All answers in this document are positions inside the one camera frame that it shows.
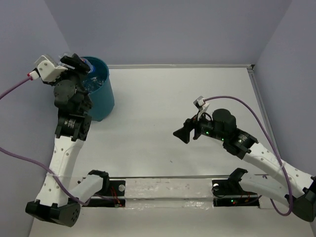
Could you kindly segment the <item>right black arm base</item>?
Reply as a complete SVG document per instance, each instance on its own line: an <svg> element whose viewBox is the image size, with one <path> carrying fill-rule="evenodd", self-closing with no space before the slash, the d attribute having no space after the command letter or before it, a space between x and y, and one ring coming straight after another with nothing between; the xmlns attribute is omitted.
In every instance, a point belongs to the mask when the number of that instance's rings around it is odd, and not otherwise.
<svg viewBox="0 0 316 237"><path fill-rule="evenodd" d="M260 206L256 193L244 191L239 184L229 179L212 180L211 191L214 207Z"/></svg>

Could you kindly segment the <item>small blue label bottle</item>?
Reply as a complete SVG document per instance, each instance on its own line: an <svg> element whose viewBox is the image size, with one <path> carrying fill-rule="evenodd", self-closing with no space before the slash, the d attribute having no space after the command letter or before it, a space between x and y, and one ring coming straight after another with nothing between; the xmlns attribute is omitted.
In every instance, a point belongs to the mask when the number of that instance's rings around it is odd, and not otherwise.
<svg viewBox="0 0 316 237"><path fill-rule="evenodd" d="M80 57L76 53L64 52L59 55L59 59L61 66L66 66L70 69L88 74L95 71L95 67L86 58Z"/></svg>

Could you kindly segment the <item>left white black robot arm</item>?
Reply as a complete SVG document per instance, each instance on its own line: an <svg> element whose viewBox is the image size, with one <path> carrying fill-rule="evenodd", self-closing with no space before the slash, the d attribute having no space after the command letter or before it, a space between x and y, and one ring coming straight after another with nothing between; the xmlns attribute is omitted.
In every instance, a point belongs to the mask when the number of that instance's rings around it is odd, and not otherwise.
<svg viewBox="0 0 316 237"><path fill-rule="evenodd" d="M49 55L42 55L35 66L30 74L32 78L41 78L44 84L54 87L58 122L44 183L36 199L27 203L25 211L38 220L72 227L81 207L88 205L94 195L106 194L110 187L107 172L92 170L76 187L68 190L92 121L88 114L92 101L83 86L90 67L77 54L65 55L58 63Z"/></svg>

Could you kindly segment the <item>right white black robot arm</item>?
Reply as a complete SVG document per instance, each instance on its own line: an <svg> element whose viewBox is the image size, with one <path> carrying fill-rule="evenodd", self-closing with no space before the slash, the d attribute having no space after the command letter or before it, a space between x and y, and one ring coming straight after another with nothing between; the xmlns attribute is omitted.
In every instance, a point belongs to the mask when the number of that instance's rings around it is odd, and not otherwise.
<svg viewBox="0 0 316 237"><path fill-rule="evenodd" d="M236 169L227 181L228 190L238 194L250 190L292 207L300 219L313 222L316 218L316 179L283 160L265 148L255 137L237 127L236 118L226 109L217 109L210 120L202 113L186 119L183 127L173 135L189 143L190 132L194 139L201 135L223 143L232 156L247 162L268 175L256 178L241 168Z"/></svg>

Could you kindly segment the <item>crushed clear bottle blue cap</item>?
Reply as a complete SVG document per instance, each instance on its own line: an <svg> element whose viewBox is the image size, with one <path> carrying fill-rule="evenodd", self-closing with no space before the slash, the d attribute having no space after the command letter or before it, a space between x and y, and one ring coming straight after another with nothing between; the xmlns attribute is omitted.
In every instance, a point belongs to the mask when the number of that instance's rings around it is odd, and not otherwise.
<svg viewBox="0 0 316 237"><path fill-rule="evenodd" d="M83 86L86 92L90 95L100 89L105 81L106 80L101 77L88 77L83 81Z"/></svg>

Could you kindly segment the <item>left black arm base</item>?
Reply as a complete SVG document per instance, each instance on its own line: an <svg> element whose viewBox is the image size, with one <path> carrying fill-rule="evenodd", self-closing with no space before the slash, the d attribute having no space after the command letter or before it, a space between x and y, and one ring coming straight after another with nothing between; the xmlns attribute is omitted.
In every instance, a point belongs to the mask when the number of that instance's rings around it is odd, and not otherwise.
<svg viewBox="0 0 316 237"><path fill-rule="evenodd" d="M85 207L106 207L120 208L125 207L125 181L110 180L109 187L97 192Z"/></svg>

